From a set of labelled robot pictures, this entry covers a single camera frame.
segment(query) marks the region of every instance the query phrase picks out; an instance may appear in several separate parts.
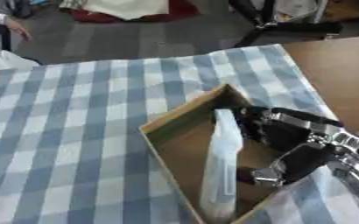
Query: cardboard tray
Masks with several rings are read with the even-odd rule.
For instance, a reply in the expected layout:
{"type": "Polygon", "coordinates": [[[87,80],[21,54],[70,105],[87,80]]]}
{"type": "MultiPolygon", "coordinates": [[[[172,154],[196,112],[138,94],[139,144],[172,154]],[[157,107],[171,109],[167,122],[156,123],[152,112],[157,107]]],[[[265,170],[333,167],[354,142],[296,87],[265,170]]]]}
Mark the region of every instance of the cardboard tray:
{"type": "MultiPolygon", "coordinates": [[[[222,85],[140,127],[151,153],[179,197],[190,209],[194,222],[206,223],[199,207],[201,181],[214,130],[214,110],[249,105],[230,85],[222,85]]],[[[273,151],[247,141],[238,165],[262,168],[275,158],[273,151]]],[[[243,223],[272,197],[274,190],[237,183],[236,220],[243,223]]]]}

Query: checkered tablecloth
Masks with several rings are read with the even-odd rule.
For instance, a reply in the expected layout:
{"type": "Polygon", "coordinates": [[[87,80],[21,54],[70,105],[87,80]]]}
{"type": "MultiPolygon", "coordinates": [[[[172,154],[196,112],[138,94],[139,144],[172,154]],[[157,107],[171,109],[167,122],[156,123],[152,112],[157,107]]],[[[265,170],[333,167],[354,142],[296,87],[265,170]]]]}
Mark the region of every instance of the checkered tablecloth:
{"type": "MultiPolygon", "coordinates": [[[[137,127],[231,83],[254,104],[333,114],[280,45],[0,73],[0,223],[188,223],[137,127]]],[[[248,223],[356,223],[327,168],[248,223]]]]}

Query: floor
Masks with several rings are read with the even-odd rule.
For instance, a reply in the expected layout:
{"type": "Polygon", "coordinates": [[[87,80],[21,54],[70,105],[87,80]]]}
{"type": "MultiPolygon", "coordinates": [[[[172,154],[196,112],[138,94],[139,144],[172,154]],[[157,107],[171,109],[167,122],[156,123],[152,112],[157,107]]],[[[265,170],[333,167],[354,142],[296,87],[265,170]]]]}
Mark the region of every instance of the floor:
{"type": "MultiPolygon", "coordinates": [[[[171,23],[122,24],[74,22],[54,3],[22,21],[32,33],[33,41],[23,42],[14,37],[14,52],[43,64],[186,56],[230,48],[251,29],[235,12],[216,11],[222,7],[208,0],[193,1],[201,11],[198,17],[171,23]]],[[[359,23],[345,24],[343,37],[358,35],[359,23]]],[[[303,40],[309,38],[268,35],[255,45],[303,40]]]]}

